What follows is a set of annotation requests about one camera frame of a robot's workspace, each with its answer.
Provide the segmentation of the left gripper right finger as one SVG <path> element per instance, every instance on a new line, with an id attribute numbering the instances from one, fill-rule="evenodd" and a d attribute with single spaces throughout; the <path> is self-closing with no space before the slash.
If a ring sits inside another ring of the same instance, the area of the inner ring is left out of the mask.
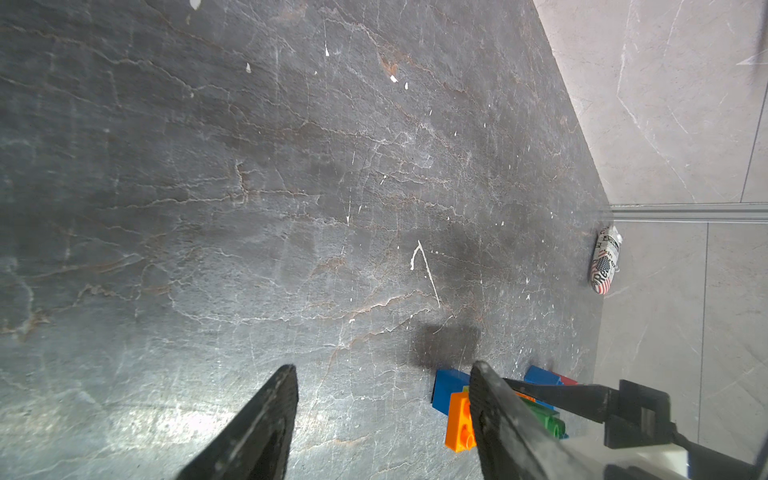
<path id="1" fill-rule="evenodd" d="M 535 418 L 488 363 L 470 374 L 470 411 L 485 479 L 601 479 Z"/>

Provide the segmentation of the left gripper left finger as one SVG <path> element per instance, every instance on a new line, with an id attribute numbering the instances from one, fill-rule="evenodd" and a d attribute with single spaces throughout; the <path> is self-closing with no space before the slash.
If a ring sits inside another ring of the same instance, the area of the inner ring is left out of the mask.
<path id="1" fill-rule="evenodd" d="M 299 395 L 296 367 L 281 366 L 179 479 L 283 479 Z"/>

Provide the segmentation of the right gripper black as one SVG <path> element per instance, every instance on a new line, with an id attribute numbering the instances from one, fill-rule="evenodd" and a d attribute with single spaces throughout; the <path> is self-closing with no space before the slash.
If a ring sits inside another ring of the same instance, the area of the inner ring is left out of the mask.
<path id="1" fill-rule="evenodd" d="M 604 445 L 610 449 L 664 445 L 672 442 L 671 399 L 663 391 L 629 380 L 618 391 L 603 385 L 539 385 L 505 378 L 516 392 L 604 423 Z"/>

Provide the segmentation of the red lego brick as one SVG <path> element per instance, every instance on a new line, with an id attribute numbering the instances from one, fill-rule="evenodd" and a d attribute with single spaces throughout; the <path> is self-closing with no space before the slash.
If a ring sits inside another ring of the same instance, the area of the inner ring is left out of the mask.
<path id="1" fill-rule="evenodd" d="M 563 376 L 563 375 L 556 374 L 556 377 L 558 379 L 558 384 L 559 385 L 574 386 L 574 385 L 578 384 L 578 382 L 576 380 L 573 380 L 573 379 L 571 379 L 569 377 L 566 377 L 566 376 Z"/>

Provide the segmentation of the dark green lego brick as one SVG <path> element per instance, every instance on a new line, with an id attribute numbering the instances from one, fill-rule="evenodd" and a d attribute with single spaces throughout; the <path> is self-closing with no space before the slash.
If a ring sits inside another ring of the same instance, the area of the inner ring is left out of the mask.
<path id="1" fill-rule="evenodd" d="M 528 400 L 527 398 L 521 398 L 523 403 L 528 407 L 529 411 L 535 416 L 535 418 L 541 423 L 541 425 L 556 439 L 562 440 L 568 437 L 566 432 L 566 424 L 561 419 L 559 413 L 552 409 L 543 406 L 540 403 Z"/>

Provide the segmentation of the orange 2x4 lego plate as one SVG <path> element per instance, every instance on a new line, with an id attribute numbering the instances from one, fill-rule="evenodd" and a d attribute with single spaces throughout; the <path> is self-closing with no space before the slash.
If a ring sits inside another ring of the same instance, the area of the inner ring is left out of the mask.
<path id="1" fill-rule="evenodd" d="M 445 446 L 454 452 L 468 451 L 477 445 L 470 411 L 469 391 L 452 393 L 449 403 Z"/>

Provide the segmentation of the blue lego block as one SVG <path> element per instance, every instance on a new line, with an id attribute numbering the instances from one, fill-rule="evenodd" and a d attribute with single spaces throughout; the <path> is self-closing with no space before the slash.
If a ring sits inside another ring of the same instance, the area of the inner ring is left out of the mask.
<path id="1" fill-rule="evenodd" d="M 456 369 L 438 369 L 435 374 L 431 405 L 438 412 L 448 415 L 451 396 L 469 385 L 470 375 Z"/>

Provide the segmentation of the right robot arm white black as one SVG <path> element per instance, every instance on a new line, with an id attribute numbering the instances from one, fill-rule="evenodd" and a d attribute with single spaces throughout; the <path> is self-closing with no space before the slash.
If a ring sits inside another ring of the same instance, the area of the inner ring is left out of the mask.
<path id="1" fill-rule="evenodd" d="M 617 389 L 597 384 L 539 385 L 511 380 L 516 392 L 604 426 L 610 449 L 674 444 L 688 452 L 692 479 L 765 479 L 767 449 L 753 464 L 699 445 L 678 431 L 671 420 L 670 396 L 660 390 L 619 382 Z"/>

